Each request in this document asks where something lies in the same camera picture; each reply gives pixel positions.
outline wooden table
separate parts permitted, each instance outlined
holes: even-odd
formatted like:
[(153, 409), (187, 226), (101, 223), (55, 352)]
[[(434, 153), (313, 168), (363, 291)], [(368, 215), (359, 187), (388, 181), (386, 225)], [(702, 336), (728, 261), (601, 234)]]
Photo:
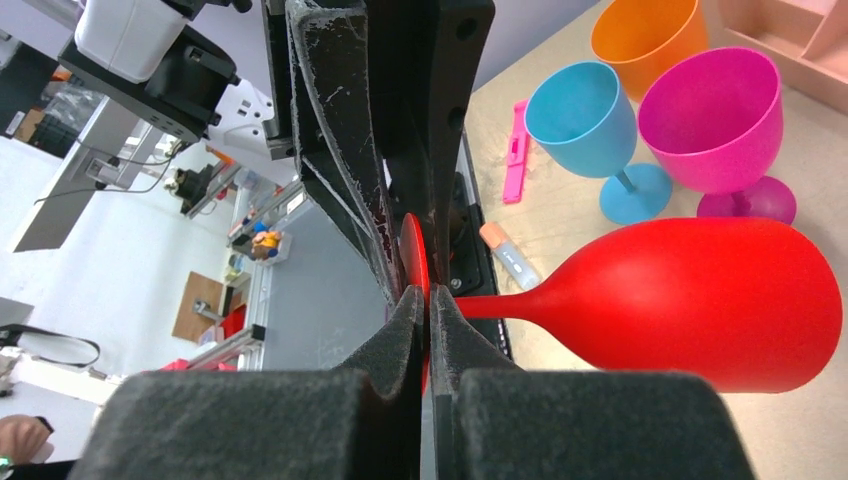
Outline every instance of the wooden table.
[[(534, 145), (521, 203), (501, 202), (512, 106), (560, 68), (593, 59), (592, 27), (609, 0), (528, 53), (471, 98), (466, 131), (486, 219), (497, 221), (543, 276), (574, 251), (617, 228), (598, 206), (603, 180), (575, 176)], [(848, 117), (784, 89), (785, 136), (770, 174), (798, 200), (794, 226), (824, 252), (841, 285), (848, 285)], [(655, 163), (639, 142), (633, 162)], [(700, 194), (676, 185), (661, 217), (693, 216)], [(497, 265), (502, 293), (520, 291)], [(527, 369), (591, 368), (547, 332), (508, 321), (516, 362)], [(725, 395), (759, 478), (848, 478), (848, 346), (840, 343), (825, 371), (780, 395)]]

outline hand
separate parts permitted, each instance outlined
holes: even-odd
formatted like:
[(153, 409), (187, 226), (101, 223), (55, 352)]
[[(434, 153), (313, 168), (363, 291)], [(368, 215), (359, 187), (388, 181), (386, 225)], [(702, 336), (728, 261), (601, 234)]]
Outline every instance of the hand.
[(30, 463), (49, 436), (50, 430), (35, 417), (0, 418), (0, 456), (10, 458), (14, 465)]

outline toy in bin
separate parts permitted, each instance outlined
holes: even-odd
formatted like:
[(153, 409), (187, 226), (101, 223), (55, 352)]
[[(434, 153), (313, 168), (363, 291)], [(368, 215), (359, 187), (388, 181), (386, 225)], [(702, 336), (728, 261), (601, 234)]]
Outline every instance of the toy in bin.
[(262, 222), (257, 222), (253, 231), (255, 234), (250, 253), (254, 260), (271, 262), (288, 258), (291, 236), (270, 230)]

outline magenta cup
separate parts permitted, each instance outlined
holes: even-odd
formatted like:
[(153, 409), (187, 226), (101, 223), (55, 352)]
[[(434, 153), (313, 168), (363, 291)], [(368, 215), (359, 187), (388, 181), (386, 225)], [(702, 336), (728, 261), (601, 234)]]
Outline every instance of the magenta cup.
[(669, 175), (703, 192), (699, 217), (795, 218), (795, 196), (765, 173), (783, 140), (780, 73), (748, 48), (689, 57), (645, 94), (639, 132)]

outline blue goblet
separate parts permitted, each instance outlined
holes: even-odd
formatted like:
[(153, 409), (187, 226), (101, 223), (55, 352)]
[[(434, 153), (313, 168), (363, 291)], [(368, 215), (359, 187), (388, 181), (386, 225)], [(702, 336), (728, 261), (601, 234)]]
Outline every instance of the blue goblet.
[(527, 103), (527, 132), (566, 170), (613, 177), (601, 189), (601, 212), (620, 225), (656, 217), (671, 198), (671, 178), (657, 165), (628, 166), (636, 117), (618, 75), (600, 62), (569, 65), (545, 80)]

